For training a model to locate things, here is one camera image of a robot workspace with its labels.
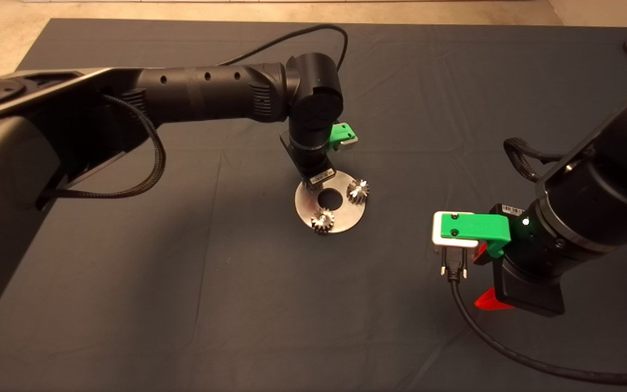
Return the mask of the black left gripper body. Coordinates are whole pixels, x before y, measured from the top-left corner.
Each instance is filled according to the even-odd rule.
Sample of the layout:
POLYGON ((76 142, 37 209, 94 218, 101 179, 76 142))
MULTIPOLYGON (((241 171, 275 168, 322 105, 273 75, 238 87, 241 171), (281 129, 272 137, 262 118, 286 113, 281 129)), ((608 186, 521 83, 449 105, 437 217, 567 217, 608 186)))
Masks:
POLYGON ((313 191, 323 187, 325 181, 333 179, 337 171, 330 159, 326 148, 306 150, 299 148, 292 141, 288 131, 281 132, 280 141, 286 153, 299 172, 304 188, 313 191))

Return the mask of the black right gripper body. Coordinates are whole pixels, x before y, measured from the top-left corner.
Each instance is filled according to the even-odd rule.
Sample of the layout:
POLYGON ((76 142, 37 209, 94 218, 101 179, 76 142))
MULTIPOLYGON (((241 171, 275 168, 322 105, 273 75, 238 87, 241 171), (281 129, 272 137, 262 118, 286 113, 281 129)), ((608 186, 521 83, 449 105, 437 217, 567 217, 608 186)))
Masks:
POLYGON ((543 317, 565 313, 560 277, 535 277, 503 256, 492 262, 495 297, 501 303, 543 317))

